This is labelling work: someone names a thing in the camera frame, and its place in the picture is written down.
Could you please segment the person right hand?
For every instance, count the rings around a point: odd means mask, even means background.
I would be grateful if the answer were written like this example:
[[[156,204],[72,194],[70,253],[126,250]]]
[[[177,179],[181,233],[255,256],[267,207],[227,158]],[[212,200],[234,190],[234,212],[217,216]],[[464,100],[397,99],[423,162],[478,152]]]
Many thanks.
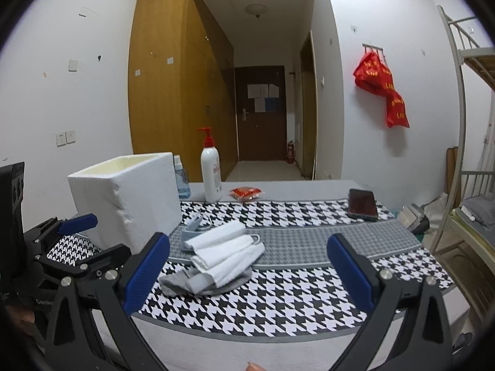
[[[266,369],[258,364],[249,362],[247,364],[246,371],[266,371]]]

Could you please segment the person left hand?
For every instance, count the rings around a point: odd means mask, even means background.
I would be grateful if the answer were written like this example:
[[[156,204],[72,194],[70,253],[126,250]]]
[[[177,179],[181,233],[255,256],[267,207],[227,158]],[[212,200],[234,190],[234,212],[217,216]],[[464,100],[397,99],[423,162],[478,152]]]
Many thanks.
[[[33,332],[33,325],[35,322],[34,313],[22,306],[5,306],[7,314],[10,316],[13,324],[21,331],[31,334]]]

